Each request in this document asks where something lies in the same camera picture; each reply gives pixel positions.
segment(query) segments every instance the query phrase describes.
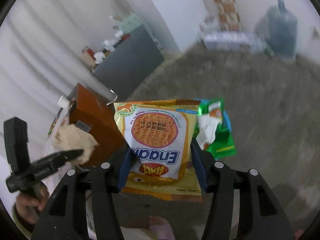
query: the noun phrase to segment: crumpled white paper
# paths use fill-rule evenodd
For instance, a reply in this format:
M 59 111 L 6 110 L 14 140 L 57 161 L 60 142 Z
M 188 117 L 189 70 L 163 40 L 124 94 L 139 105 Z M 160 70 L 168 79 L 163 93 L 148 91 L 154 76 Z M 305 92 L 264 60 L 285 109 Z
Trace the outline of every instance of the crumpled white paper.
M 217 117 L 211 117 L 210 114 L 203 114 L 197 118 L 200 132 L 196 140 L 203 150 L 205 144 L 212 144 L 216 139 L 216 130 L 218 124 L 222 123 L 222 120 Z
M 93 56 L 96 59 L 96 64 L 102 63 L 102 61 L 106 58 L 103 52 L 97 52 Z

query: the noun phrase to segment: brick pillar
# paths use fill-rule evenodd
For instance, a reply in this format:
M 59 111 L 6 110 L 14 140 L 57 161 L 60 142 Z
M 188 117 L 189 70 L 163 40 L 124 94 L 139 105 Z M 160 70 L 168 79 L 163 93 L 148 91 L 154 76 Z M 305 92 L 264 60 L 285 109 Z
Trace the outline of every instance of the brick pillar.
M 219 9 L 222 30 L 240 31 L 240 16 L 236 8 L 236 0 L 214 0 Z

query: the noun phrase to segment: gray cabinet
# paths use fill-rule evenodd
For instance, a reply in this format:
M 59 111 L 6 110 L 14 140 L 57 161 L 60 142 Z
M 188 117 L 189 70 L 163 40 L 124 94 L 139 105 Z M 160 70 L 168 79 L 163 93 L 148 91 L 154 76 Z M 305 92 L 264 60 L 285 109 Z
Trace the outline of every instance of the gray cabinet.
M 125 101 L 163 60 L 148 32 L 141 27 L 119 44 L 93 74 L 118 95 L 118 101 Z

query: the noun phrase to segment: green snack packet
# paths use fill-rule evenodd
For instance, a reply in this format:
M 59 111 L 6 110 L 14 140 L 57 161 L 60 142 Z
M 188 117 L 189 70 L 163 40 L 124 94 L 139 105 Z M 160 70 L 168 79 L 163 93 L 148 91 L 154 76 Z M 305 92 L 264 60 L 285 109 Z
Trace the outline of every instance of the green snack packet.
M 204 150 L 211 152 L 215 159 L 235 155 L 236 148 L 234 141 L 223 118 L 223 100 L 209 100 L 201 102 L 199 105 L 198 116 L 209 113 L 212 117 L 221 118 L 222 124 L 217 126 L 215 141 L 210 145 L 206 144 L 204 146 Z M 200 130 L 197 122 L 193 137 L 196 138 L 199 132 Z

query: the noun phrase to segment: red object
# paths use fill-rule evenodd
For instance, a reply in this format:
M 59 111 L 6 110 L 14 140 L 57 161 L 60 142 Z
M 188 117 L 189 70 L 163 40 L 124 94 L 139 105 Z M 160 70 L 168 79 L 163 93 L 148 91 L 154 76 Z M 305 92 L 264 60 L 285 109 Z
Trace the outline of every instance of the red object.
M 92 49 L 86 47 L 86 51 L 94 60 L 96 60 L 94 57 L 95 52 Z
M 121 37 L 121 40 L 124 41 L 124 40 L 126 40 L 127 38 L 129 38 L 129 37 L 130 37 L 130 34 L 123 35 L 123 36 Z

